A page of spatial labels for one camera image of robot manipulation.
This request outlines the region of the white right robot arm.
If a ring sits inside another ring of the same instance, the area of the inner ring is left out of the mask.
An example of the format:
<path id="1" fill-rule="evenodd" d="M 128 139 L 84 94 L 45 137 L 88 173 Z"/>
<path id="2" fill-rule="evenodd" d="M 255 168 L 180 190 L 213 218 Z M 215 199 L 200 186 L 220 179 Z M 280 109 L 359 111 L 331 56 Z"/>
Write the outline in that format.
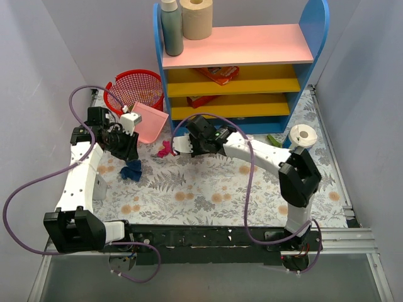
<path id="1" fill-rule="evenodd" d="M 292 250 L 301 249 L 308 242 L 312 218 L 311 208 L 322 176 L 309 151 L 303 147 L 278 148 L 249 138 L 235 123 L 218 117 L 224 122 L 216 128 L 205 117 L 206 113 L 191 115 L 183 120 L 190 133 L 195 155 L 222 154 L 251 164 L 244 206 L 244 227 L 252 242 L 260 245 L 278 245 L 286 242 Z M 249 200 L 253 184 L 254 168 L 258 166 L 276 176 L 282 198 L 288 204 L 285 237 L 273 241 L 253 238 L 247 225 Z"/>

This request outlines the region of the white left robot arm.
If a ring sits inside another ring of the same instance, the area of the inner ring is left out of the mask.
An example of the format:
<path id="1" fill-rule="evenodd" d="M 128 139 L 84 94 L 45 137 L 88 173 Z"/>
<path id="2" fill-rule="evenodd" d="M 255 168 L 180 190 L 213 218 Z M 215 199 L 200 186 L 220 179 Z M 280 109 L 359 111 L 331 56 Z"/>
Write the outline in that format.
<path id="1" fill-rule="evenodd" d="M 142 117 L 125 113 L 110 121 L 106 108 L 88 108 L 87 120 L 71 135 L 71 164 L 64 190 L 53 212 L 43 224 L 58 252 L 66 254 L 99 251 L 112 243 L 119 251 L 133 247 L 134 237 L 122 220 L 102 222 L 93 213 L 93 201 L 105 199 L 107 184 L 98 173 L 104 152 L 124 160 L 137 160 L 138 133 L 135 126 Z"/>

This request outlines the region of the pink dustpan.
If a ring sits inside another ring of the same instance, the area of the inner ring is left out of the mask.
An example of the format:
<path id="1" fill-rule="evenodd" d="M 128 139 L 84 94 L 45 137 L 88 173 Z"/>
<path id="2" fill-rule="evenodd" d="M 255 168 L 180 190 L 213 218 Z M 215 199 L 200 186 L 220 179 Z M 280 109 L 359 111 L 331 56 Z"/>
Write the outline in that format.
<path id="1" fill-rule="evenodd" d="M 139 102 L 134 104 L 132 112 L 142 117 L 142 121 L 135 126 L 135 131 L 139 134 L 139 142 L 154 143 L 162 132 L 169 115 Z"/>

